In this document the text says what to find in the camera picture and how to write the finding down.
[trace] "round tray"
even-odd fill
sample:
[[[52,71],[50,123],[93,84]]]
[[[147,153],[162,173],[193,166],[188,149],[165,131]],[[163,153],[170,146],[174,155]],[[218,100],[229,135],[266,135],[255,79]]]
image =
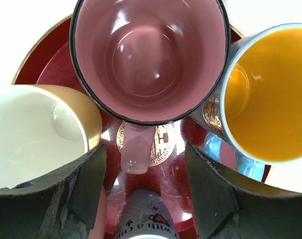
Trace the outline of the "round tray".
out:
[[[62,85],[84,93],[69,53],[70,19],[71,16],[64,18],[38,40],[20,65],[13,84]],[[232,42],[242,37],[233,27],[231,29]],[[184,147],[186,142],[192,142],[203,149],[206,130],[190,117],[159,126],[148,172],[143,175],[127,174],[120,169],[123,123],[103,110],[100,112],[103,118],[100,143],[106,146],[108,155],[104,180],[108,200],[105,238],[112,238],[126,199],[135,189],[149,189],[159,193],[172,215],[181,239],[196,238]],[[236,163],[234,154],[227,160],[226,165]]]

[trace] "black mug rim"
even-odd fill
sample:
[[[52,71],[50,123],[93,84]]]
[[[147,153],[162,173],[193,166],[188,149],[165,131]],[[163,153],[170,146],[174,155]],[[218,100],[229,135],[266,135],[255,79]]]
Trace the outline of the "black mug rim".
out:
[[[90,96],[91,99],[93,99],[93,101],[100,107],[102,108],[104,111],[106,111],[107,113],[109,113],[110,115],[123,120],[125,122],[128,123],[132,123],[132,124],[137,124],[137,125],[142,125],[142,126],[157,126],[157,125],[163,125],[163,124],[167,124],[167,123],[172,123],[178,120],[181,120],[187,116],[189,116],[192,112],[194,112],[195,110],[197,110],[202,104],[205,103],[205,101],[210,98],[214,91],[216,90],[217,86],[219,85],[219,83],[221,82],[222,79],[222,75],[226,70],[226,61],[228,59],[228,55],[229,55],[229,49],[230,49],[230,45],[231,45],[231,28],[230,28],[230,23],[229,23],[229,19],[226,13],[226,9],[224,7],[224,4],[222,3],[222,0],[215,0],[216,3],[218,4],[221,13],[223,15],[223,20],[224,20],[224,29],[225,29],[225,56],[224,56],[224,64],[223,67],[221,69],[220,75],[218,76],[218,79],[215,81],[214,86],[211,88],[211,90],[209,91],[209,93],[202,99],[202,101],[200,103],[198,103],[195,107],[193,107],[192,109],[184,112],[181,115],[178,115],[172,119],[168,119],[168,120],[162,120],[162,121],[139,121],[139,120],[134,120],[131,118],[128,118],[126,116],[122,116],[118,113],[116,113],[115,111],[113,111],[112,109],[110,109],[108,106],[106,106],[97,96],[96,94],[91,90],[91,88],[89,87],[89,85],[87,84],[84,76],[81,73],[78,61],[77,61],[77,55],[76,55],[76,45],[75,45],[75,33],[76,33],[76,26],[77,26],[77,20],[78,20],[78,15],[81,9],[82,4],[84,3],[85,0],[78,0],[77,4],[75,6],[74,12],[72,14],[72,18],[71,18],[71,23],[70,23],[70,31],[69,31],[69,47],[70,47],[70,55],[71,55],[71,61],[74,67],[74,70],[76,72],[76,75],[80,81],[80,84],[82,85],[83,89],[85,90],[85,92]]]

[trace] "pink mug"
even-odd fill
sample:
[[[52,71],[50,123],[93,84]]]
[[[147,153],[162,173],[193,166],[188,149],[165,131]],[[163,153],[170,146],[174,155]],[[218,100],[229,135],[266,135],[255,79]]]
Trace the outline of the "pink mug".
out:
[[[122,170],[148,170],[155,127],[210,97],[229,46],[221,0],[78,0],[72,62],[96,104],[126,122]]]

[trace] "arrow graphic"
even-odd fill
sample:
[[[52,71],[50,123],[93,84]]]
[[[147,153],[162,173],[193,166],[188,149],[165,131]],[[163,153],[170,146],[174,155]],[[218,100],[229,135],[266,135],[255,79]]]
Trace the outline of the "arrow graphic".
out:
[[[128,222],[126,223],[126,226],[129,227],[129,226],[131,225],[131,223],[133,223],[133,222],[132,222],[132,221],[128,221]]]

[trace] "heart graphic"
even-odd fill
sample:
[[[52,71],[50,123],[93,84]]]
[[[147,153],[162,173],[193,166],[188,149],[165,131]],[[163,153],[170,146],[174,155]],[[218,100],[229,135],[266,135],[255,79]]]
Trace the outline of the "heart graphic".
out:
[[[161,215],[157,215],[157,217],[156,217],[155,219],[156,219],[158,222],[162,222],[162,223],[164,223],[164,224],[167,224],[166,219],[164,219],[164,217],[161,216]]]

